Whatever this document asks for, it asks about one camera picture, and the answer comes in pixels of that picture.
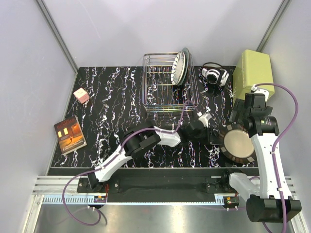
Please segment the pink box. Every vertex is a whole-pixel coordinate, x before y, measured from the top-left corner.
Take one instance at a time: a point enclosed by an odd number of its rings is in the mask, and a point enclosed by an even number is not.
[[[76,90],[73,94],[80,103],[84,103],[89,100],[89,96],[83,88]]]

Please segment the metal wire dish rack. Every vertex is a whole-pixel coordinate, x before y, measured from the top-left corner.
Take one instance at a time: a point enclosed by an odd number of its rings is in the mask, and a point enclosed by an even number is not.
[[[171,71],[177,52],[149,53],[143,58],[142,102],[147,112],[180,112],[194,110],[199,104],[199,91],[195,78],[192,56],[184,85],[172,85]]]

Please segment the white headphones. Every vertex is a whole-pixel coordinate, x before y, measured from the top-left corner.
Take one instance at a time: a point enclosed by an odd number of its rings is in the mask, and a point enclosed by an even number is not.
[[[206,64],[213,64],[219,67],[206,66]],[[218,86],[224,86],[229,77],[228,71],[226,71],[222,65],[215,62],[204,63],[201,73],[207,82],[210,84],[216,84]]]

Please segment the book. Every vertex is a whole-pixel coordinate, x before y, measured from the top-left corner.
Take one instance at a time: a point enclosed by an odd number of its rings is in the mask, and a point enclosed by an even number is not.
[[[60,150],[63,155],[86,146],[77,116],[69,117],[54,125]]]

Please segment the black marble tabletop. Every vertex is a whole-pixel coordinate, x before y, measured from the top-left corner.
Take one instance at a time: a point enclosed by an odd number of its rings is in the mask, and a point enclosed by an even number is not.
[[[224,88],[198,80],[200,103],[198,109],[211,111],[211,124],[216,128],[230,124],[232,110],[232,73],[235,67],[226,67],[231,77]],[[88,168],[104,161],[114,152],[124,132],[130,127],[153,119],[158,127],[175,127],[180,119],[176,113],[147,113],[142,104],[142,67],[81,67],[73,91],[82,87],[90,96],[84,104],[72,95],[66,117],[79,119],[87,146],[68,155],[56,147],[51,168]],[[187,112],[184,119],[196,117]],[[127,162],[124,167],[232,167],[242,166],[228,160],[218,146],[204,142],[189,142],[186,146],[170,148],[157,145],[143,158]],[[243,166],[254,166],[253,163]]]

